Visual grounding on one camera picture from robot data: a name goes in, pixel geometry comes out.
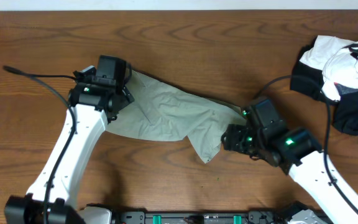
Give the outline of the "khaki green shorts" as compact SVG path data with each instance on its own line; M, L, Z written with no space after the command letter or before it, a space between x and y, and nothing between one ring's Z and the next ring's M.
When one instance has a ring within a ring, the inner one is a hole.
M236 106L192 95L139 72L132 73L127 88L134 102L120 110L107 132L148 141L188 138L204 163L219 152L229 124L246 124Z

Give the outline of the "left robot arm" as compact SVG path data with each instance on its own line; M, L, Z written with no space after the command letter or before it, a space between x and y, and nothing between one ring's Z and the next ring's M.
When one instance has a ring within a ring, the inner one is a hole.
M96 67L75 71L68 98L46 88L66 106L63 129L52 153L23 197L10 196L4 208L7 223L116 223L111 209L88 205L76 210L78 189L98 139L120 110L134 101L126 87L131 64L102 55Z

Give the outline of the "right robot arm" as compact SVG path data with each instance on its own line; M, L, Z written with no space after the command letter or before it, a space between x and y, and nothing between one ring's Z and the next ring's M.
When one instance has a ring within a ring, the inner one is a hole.
M230 124L221 137L225 150L281 168L309 193L329 222L358 223L358 194L307 129L289 129L266 97L253 100L242 114L246 124Z

